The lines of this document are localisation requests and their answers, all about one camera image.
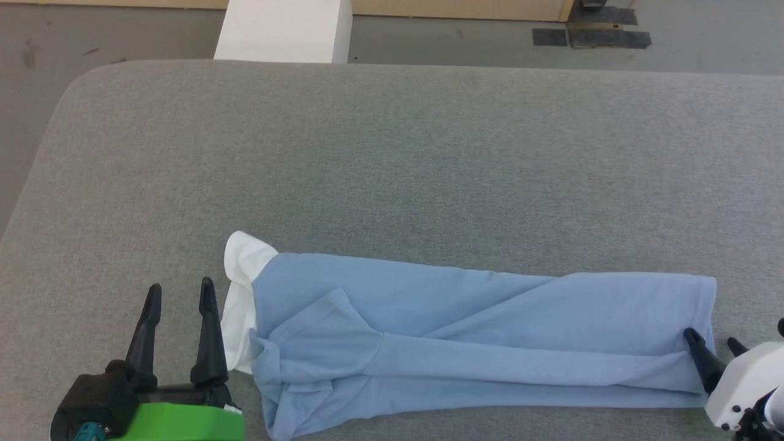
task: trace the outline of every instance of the gray tabletop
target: gray tabletop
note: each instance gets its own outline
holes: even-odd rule
[[[784,78],[155,61],[77,80],[0,242],[0,439],[44,439],[164,287],[187,381],[198,288],[244,230],[281,251],[525,274],[718,279],[717,337],[784,315]],[[727,358],[723,347],[720,354]],[[250,377],[230,387],[266,437]],[[310,439],[729,439],[701,410],[484,408]]]

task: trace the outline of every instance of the wooden board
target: wooden board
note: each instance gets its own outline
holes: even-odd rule
[[[566,21],[575,0],[353,0],[356,15]],[[38,5],[226,9],[229,0],[0,0]]]

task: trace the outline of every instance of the concrete floor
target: concrete floor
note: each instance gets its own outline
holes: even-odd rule
[[[625,6],[627,0],[610,0]],[[350,60],[784,75],[782,0],[640,0],[636,49],[534,47],[509,21],[354,18]],[[222,11],[0,5],[0,235],[67,85],[104,64],[212,58]]]

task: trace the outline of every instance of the wrinkled cloth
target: wrinkled cloth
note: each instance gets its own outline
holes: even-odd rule
[[[277,253],[244,233],[226,262],[236,323],[224,314],[224,333],[241,336],[227,359],[252,372],[275,440],[417,410],[706,401],[683,330],[715,350],[710,277]]]

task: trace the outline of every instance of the green plastic part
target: green plastic part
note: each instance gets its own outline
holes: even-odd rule
[[[214,406],[141,404],[117,441],[243,441],[245,417]]]

